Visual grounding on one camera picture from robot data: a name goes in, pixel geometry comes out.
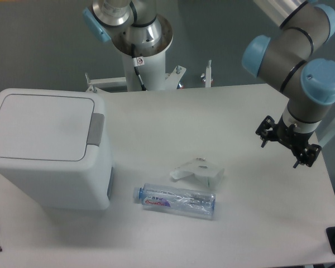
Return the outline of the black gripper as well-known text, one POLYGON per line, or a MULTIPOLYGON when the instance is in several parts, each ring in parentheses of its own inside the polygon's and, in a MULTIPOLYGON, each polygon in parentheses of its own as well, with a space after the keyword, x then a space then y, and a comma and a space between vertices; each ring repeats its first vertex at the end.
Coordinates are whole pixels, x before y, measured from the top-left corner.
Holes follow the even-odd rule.
POLYGON ((262 141, 261 147, 265 147, 269 141, 275 142, 277 135, 277 141, 289 149, 296 157, 293 168, 297 168, 299 165, 312 167, 322 150, 320 145, 309 143, 312 134, 295 132, 295 127, 288 127, 282 117, 277 123, 276 133, 275 127, 276 123, 271 116, 266 116, 260 123, 255 134, 257 134, 262 141))

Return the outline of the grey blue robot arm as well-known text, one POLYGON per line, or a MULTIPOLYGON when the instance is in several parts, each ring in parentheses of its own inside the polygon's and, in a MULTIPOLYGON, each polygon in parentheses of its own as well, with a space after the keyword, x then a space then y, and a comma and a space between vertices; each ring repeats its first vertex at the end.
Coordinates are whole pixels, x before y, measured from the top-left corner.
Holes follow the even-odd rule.
MULTIPOLYGON (((309 143, 335 103, 335 62, 312 59, 335 33, 335 11, 309 1, 257 1, 281 29, 276 39, 260 35, 246 47, 242 66, 288 98, 275 122, 267 116, 256 130, 263 143, 289 149, 296 165, 312 166, 321 146, 309 143)), ((183 68, 165 72, 165 53, 173 41, 170 23, 155 1, 93 1, 83 11, 91 33, 121 53, 129 91, 176 90, 183 68)))

